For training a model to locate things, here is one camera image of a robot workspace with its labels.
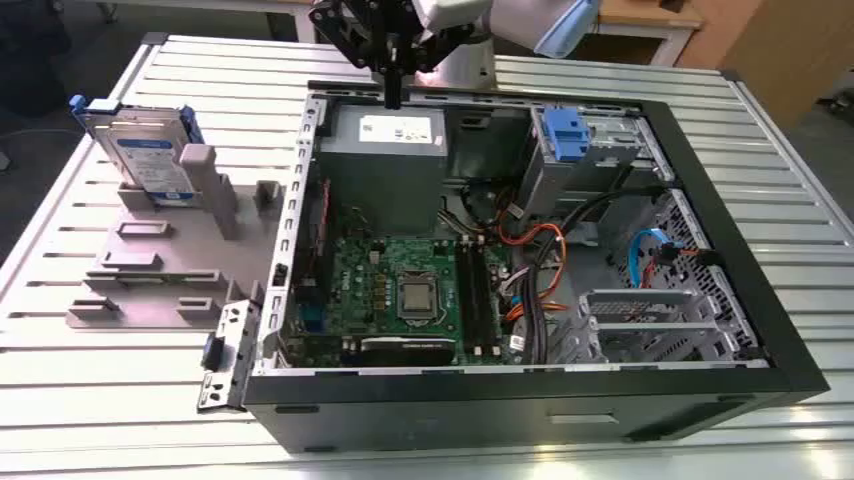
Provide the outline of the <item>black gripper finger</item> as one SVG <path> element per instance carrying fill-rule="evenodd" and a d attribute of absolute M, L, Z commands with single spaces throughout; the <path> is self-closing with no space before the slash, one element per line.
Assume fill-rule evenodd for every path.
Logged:
<path fill-rule="evenodd" d="M 314 1 L 308 13 L 315 29 L 358 69 L 368 69 L 383 86 L 384 107 L 392 108 L 392 59 L 387 15 L 380 1 Z"/>
<path fill-rule="evenodd" d="M 414 32 L 392 35 L 392 108 L 402 107 L 404 78 L 428 73 L 471 36 L 470 27 L 440 30 L 422 43 Z"/>

